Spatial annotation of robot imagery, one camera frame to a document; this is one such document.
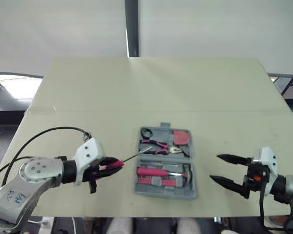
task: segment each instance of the screwdriver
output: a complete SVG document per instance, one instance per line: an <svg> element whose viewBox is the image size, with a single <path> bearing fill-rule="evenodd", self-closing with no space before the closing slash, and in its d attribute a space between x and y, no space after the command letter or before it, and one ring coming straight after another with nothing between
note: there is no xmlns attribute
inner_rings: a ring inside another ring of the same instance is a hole
<svg viewBox="0 0 293 234"><path fill-rule="evenodd" d="M143 154L145 151L148 151L152 149L152 146L146 146L144 148L142 148L138 153L130 156L129 158L125 159L124 161L122 161L121 159L119 159L116 162L112 162L111 164L107 165L107 167L122 167L124 165L124 162L127 162L128 160L131 160L132 158L134 158L135 156L138 156L140 154Z"/></svg>

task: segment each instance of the white wall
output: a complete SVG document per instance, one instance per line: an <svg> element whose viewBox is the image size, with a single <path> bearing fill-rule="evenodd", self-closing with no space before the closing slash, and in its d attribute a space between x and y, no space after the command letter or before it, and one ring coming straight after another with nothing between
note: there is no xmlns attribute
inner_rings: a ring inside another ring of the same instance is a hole
<svg viewBox="0 0 293 234"><path fill-rule="evenodd" d="M256 57L293 74L293 0L139 0L140 56Z"/></svg>
<svg viewBox="0 0 293 234"><path fill-rule="evenodd" d="M44 75L55 56L126 57L123 0L0 0L0 72Z"/></svg>

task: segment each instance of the window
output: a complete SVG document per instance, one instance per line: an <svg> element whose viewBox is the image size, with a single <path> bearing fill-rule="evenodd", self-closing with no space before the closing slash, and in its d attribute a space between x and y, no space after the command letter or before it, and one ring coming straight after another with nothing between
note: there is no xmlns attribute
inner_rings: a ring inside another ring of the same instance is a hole
<svg viewBox="0 0 293 234"><path fill-rule="evenodd" d="M0 75L2 85L15 99L33 99L42 78L21 75Z"/></svg>
<svg viewBox="0 0 293 234"><path fill-rule="evenodd" d="M278 79L278 77L270 77L270 79L272 79L272 82L275 82Z"/></svg>

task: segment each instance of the hammer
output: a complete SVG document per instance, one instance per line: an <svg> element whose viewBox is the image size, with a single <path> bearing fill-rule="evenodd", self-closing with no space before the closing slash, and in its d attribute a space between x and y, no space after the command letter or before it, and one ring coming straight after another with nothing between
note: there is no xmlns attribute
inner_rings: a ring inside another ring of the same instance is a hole
<svg viewBox="0 0 293 234"><path fill-rule="evenodd" d="M166 170L161 169L150 169L150 168L142 168L139 167L137 169L137 175L139 176L183 176L187 179L186 184L190 183L192 181L192 172L190 171L190 165L185 164L184 165L185 171L182 173L175 173L175 172L169 172Z"/></svg>

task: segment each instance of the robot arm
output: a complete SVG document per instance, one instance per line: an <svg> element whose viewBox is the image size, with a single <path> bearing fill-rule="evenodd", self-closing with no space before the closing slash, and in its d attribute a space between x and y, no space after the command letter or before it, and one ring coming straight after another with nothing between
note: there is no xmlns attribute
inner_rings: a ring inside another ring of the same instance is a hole
<svg viewBox="0 0 293 234"><path fill-rule="evenodd" d="M95 179L110 176L121 169L115 158L104 157L100 143L91 138L76 151L73 160L34 157L19 169L18 175L0 188L0 233L21 230L36 207L42 193L61 183L75 186L89 181L90 192L96 192ZM99 164L113 166L100 171Z"/></svg>
<svg viewBox="0 0 293 234"><path fill-rule="evenodd" d="M253 158L228 154L218 155L217 157L229 163L242 164L248 167L242 185L221 176L210 175L221 186L239 193L246 199L249 198L250 191L261 191L264 196L272 194L276 201L293 205L293 175L282 176L277 174L277 160L271 148L262 148Z"/></svg>

